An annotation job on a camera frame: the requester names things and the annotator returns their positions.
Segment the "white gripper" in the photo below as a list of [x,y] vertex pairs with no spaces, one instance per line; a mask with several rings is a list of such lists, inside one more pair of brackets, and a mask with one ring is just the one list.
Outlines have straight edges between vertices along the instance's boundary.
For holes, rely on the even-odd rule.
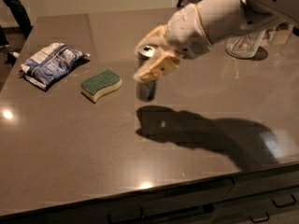
[[[205,32],[197,5],[188,4],[180,9],[166,26],[157,26],[136,45],[136,57],[154,57],[149,63],[149,73],[155,80],[172,73],[179,66],[179,56],[170,50],[169,45],[187,60],[211,51],[213,45]],[[134,80],[137,82],[139,78],[137,69]]]

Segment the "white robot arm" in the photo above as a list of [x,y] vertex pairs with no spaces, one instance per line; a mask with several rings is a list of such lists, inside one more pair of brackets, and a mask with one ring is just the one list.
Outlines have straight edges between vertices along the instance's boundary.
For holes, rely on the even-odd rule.
[[225,38],[268,29],[287,21],[299,25],[299,0],[202,0],[178,10],[165,25],[149,32],[136,46],[156,48],[134,74],[151,82],[194,60]]

